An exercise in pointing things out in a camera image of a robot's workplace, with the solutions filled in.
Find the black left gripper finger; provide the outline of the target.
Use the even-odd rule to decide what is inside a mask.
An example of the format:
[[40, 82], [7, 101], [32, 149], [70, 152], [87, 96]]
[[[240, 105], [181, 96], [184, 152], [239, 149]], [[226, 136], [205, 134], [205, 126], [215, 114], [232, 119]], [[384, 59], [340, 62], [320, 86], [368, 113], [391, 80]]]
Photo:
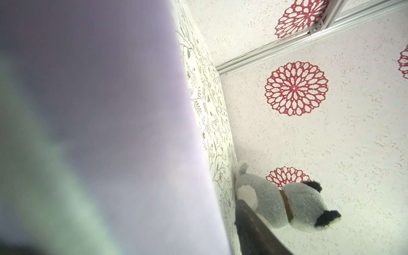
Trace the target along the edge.
[[243, 255], [292, 255], [243, 200], [236, 202], [235, 225]]

